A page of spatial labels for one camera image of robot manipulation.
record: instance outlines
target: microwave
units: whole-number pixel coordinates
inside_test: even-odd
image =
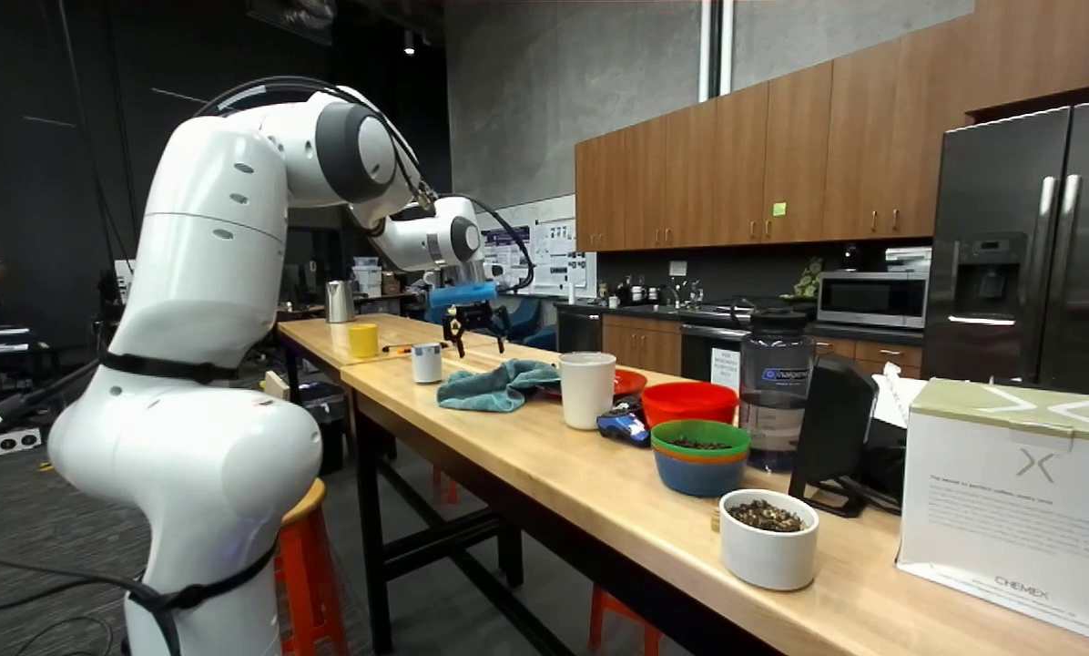
[[[825,275],[816,321],[922,333],[930,321],[930,270]]]

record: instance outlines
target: wooden table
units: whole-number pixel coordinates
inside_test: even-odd
[[[652,452],[567,429],[554,400],[513,416],[450,411],[437,387],[417,387],[402,356],[408,344],[437,344],[440,327],[382,313],[356,321],[380,324],[394,353],[350,361],[348,324],[328,321],[283,321],[282,336],[338,372],[356,416],[386,423],[694,652],[1089,652],[1083,636],[902,575],[891,565],[901,522],[882,511],[854,522],[825,513],[814,587],[748,587],[720,565],[717,508],[669,491]],[[492,339],[467,336],[467,361],[445,353],[445,375],[487,372],[508,356],[559,353],[499,353]],[[782,477],[754,469],[748,485],[788,488]]]

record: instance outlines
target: white mug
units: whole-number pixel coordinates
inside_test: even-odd
[[[440,344],[417,344],[408,352],[408,361],[411,361],[411,382],[420,387],[440,382]]]

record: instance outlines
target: bowl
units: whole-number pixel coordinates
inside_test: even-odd
[[[661,423],[652,429],[661,483],[680,497],[717,500],[739,485],[752,433],[731,423]]]
[[[717,382],[698,382],[698,379],[661,382],[661,387],[644,387],[641,405],[652,429],[673,418],[731,423],[735,389]]]
[[[788,511],[803,530],[774,533],[731,518],[748,503]],[[717,500],[717,513],[720,562],[735,579],[764,591],[803,591],[816,579],[820,513],[806,500],[774,488],[735,488]]]
[[[637,396],[644,387],[650,387],[650,379],[641,372],[615,370],[615,400]]]

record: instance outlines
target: red bowl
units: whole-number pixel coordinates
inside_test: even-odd
[[[735,389],[713,382],[661,382],[644,389],[644,418],[650,426],[673,423],[673,418],[713,418],[731,423]]]
[[[641,393],[644,387],[650,379],[641,372],[615,370],[615,396]]]

